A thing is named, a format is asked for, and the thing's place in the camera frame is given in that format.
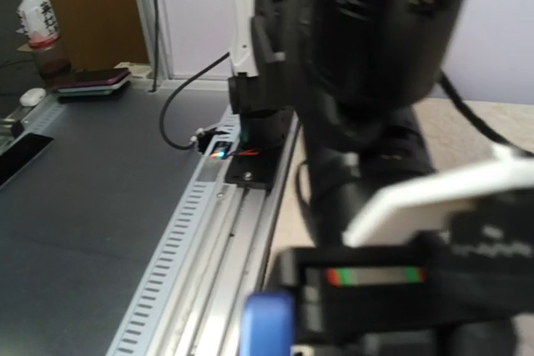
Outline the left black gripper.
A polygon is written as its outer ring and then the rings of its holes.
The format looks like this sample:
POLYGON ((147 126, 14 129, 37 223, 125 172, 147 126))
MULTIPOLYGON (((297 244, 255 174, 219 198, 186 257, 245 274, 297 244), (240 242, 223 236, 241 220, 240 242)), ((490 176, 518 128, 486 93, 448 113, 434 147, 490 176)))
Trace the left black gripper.
POLYGON ((332 355, 513 355, 514 320, 533 310, 533 238, 289 248, 267 286, 295 343, 332 355))

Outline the blue phone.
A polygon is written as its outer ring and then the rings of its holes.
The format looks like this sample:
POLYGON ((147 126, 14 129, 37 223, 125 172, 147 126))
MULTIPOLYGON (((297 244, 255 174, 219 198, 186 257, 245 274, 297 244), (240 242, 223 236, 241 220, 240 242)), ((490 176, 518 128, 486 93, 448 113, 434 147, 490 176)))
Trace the blue phone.
POLYGON ((294 300, 286 292, 252 293, 244 304, 239 355, 291 355, 294 300))

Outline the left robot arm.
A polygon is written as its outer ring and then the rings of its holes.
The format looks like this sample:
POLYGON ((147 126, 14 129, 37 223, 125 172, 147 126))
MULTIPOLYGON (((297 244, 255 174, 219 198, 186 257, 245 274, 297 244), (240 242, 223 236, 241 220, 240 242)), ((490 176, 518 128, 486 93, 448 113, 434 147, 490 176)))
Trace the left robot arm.
POLYGON ((464 0, 235 0, 244 151, 303 128, 310 247, 245 303, 242 355, 517 355, 533 311, 533 154, 442 64, 464 0))

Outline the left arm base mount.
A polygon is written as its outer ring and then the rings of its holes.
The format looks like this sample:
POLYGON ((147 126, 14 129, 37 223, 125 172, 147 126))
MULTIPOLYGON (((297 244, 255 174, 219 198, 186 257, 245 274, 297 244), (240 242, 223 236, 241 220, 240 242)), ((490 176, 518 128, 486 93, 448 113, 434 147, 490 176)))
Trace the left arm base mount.
POLYGON ((294 117, 291 108, 241 117, 198 131, 200 182, 235 184, 269 192, 275 185, 294 117))

